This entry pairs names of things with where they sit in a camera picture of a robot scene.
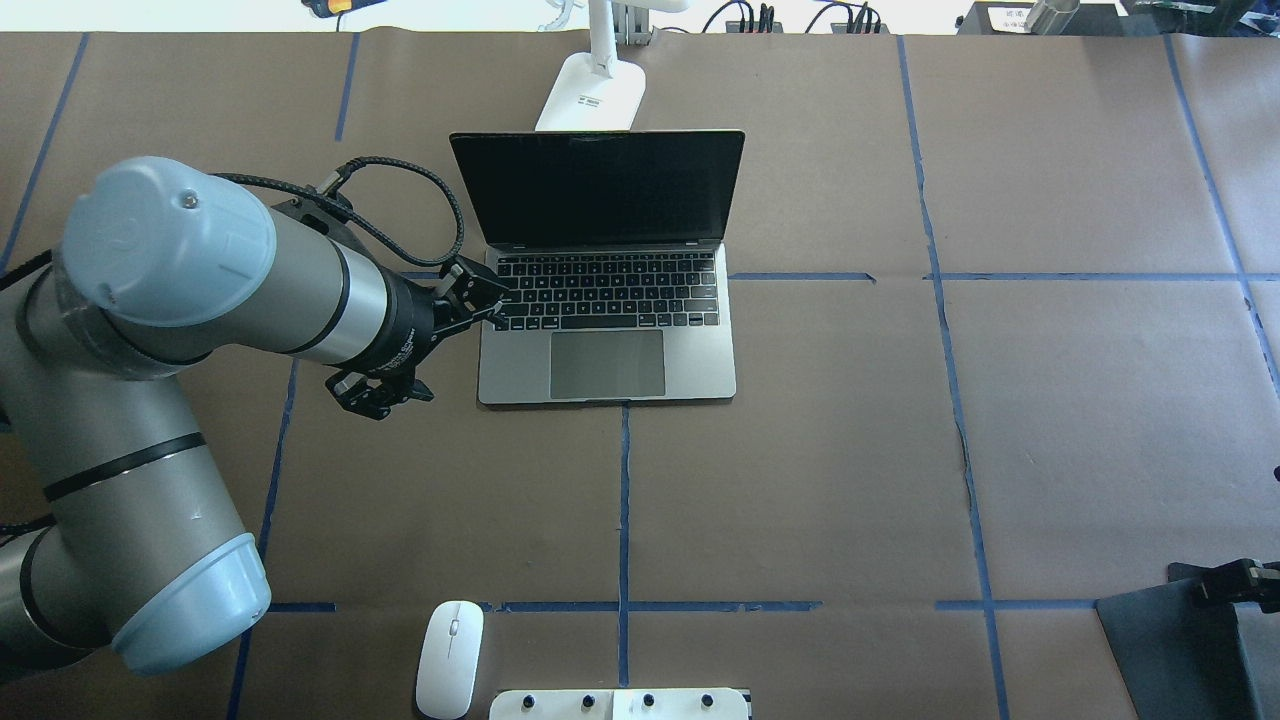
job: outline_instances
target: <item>black clamp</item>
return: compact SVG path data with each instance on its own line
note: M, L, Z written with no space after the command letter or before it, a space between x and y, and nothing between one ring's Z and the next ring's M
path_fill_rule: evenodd
M1217 568L1174 562L1169 566L1169 575L1170 580L1198 580L1192 585L1192 605L1196 607L1257 602L1263 612L1280 612L1280 562L1263 565L1247 557Z

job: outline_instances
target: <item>trackpad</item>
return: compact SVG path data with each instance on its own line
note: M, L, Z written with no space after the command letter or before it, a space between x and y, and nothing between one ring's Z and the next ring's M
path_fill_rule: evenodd
M612 400L666 393L662 331L552 334L553 398Z

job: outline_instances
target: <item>wire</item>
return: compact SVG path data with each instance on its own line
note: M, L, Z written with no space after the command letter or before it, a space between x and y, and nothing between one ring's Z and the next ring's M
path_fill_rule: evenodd
M27 533L38 530L41 528L47 528L52 525L55 521L56 520L54 520L52 515L45 515L42 518L36 518L29 523L0 524L0 536L13 536L13 537L24 536Z
M453 210L453 222L457 225L457 234L453 238L453 246L444 255L440 255L439 258L433 258L430 260L424 260L416 255L412 255L407 250L401 247L399 243L388 237L387 233L378 229L376 227L374 227L372 223L362 218L353 209L334 200L333 196L337 195L338 188L342 187L348 179L351 179L351 176L353 176L357 170L367 165L388 165L392 168L408 170L411 173L425 177L426 179L431 181L433 183L435 183L436 187L440 188L440 192L444 193L444 199L449 202L449 209ZM229 179L238 184L275 190L278 192L285 192L296 197L303 197L306 200L311 200L316 205L324 208L329 214L334 215L335 218L339 218L343 222L355 223L365 232L371 234L374 240L383 243L388 250L396 254L397 258L408 263L410 265L416 265L419 268L436 268L439 265L448 263L449 260L453 260L462 250L462 242L466 240L466 228L462 220L462 208L458 205L458 199L453 195L453 191L449 190L449 186L445 184L445 182L440 179L440 177L433 173L431 170L428 170L421 165L415 165L413 163L408 163L406 160L398 160L396 158L367 156L367 158L355 158L352 160L348 160L347 164L342 165L335 172L338 174L338 181L332 187L326 188L325 195L321 195L315 188L306 188L289 182L278 181L274 178L264 178L260 176L246 176L241 173L211 173L211 174L214 174L215 177Z
M712 13L712 17L707 18L707 24L703 26L703 32L707 32L708 28L712 27L712 23L716 22L716 17L727 10L731 5L737 5L739 12L742 12L742 6L746 8L748 27L744 28L741 24L739 24L739 32L746 32L749 28L755 27L755 8L753 8L751 4L748 3L746 0L728 0L728 3L724 3L723 5L716 9L716 12Z
M850 5L849 3L827 3L826 5L822 6L820 10L818 10L818 14L814 15L812 20L809 20L809 26L804 28L805 33L808 35L808 32L810 29L813 29L813 26L818 24L818 19L822 18L822 15L826 14L827 10L829 10L832 8L844 8L844 9L849 10L849 24L854 23L854 6L852 5Z

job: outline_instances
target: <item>laptop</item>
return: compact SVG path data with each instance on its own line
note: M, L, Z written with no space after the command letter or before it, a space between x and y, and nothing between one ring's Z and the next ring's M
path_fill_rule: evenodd
M486 405L728 398L724 227L741 131L449 136L511 288L480 340Z

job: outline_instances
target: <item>white computer mouse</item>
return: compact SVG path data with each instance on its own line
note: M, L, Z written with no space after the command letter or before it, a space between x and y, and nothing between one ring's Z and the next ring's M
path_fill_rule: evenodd
M435 720L456 720L471 707L480 665L484 611L474 602L451 600L431 612L417 661L417 708Z

